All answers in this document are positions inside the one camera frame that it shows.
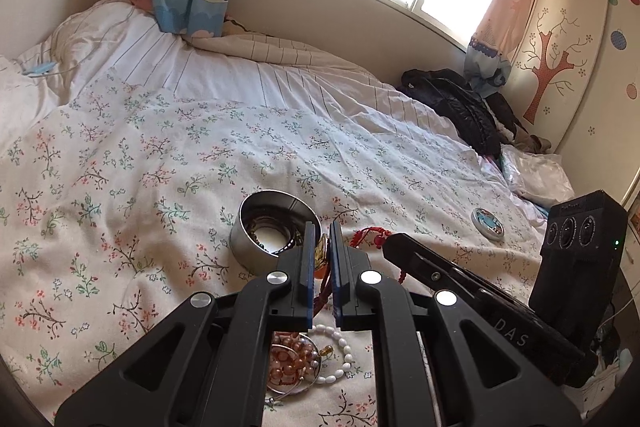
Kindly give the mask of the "striped white pillow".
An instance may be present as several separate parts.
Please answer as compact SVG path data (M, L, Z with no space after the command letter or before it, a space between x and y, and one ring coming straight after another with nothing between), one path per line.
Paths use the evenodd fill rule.
M67 17L19 57L2 58L1 146L111 80L186 103L300 109L416 140L459 138L454 124L431 107L308 44L251 32L189 41L160 31L155 17L129 0L103 0Z

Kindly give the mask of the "tree decorated wardrobe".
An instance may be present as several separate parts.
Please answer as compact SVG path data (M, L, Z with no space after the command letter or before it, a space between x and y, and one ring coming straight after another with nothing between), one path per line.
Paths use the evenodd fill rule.
M536 0L503 94L579 195L639 192L639 0Z

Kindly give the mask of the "floral white duvet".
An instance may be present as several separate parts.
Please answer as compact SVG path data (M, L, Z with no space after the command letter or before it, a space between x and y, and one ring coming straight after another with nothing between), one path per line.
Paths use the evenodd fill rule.
M111 80L1 147L1 355L45 418L193 291L248 282L229 236L262 190L338 222L385 273L386 232L520 300L538 272L533 213L459 139ZM477 231L475 208L501 221L502 242Z

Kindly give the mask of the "right pink blue curtain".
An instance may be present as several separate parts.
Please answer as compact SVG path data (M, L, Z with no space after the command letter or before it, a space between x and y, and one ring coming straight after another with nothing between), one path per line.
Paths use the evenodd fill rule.
M492 0L465 53L463 77L482 98L506 84L535 0Z

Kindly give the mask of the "white plastic bag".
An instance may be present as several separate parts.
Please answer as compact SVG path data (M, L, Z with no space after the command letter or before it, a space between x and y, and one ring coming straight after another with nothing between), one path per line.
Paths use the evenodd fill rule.
M503 178L518 197L546 209L575 197L560 155L525 153L503 144L500 160Z

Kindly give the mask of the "black jacket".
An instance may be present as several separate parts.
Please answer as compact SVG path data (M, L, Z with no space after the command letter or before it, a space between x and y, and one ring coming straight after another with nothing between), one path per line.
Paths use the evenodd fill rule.
M514 144L524 130L497 93L487 102L452 69L410 69L398 90L448 118L460 138L480 156L497 156L502 144Z

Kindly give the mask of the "gold bangle set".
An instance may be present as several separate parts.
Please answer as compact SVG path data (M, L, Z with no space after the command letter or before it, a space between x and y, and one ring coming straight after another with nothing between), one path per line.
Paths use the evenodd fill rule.
M318 293L314 296L314 315L317 315L329 300L330 277L329 237L322 234L314 248L314 280L319 283Z

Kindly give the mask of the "round silver metal tin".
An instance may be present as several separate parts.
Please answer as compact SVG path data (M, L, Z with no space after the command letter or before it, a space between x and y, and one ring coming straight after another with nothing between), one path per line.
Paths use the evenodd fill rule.
M307 223L321 234L320 221L306 202L277 190L262 190L241 202L229 236L233 256L250 274L272 271L280 256L304 243Z

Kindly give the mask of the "round decorated tin lid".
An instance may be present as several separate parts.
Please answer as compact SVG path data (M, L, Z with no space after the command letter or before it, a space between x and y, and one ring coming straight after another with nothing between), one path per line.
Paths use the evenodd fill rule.
M484 208L475 208L471 213L471 219L474 227L486 239L493 242L503 241L504 226L493 213Z

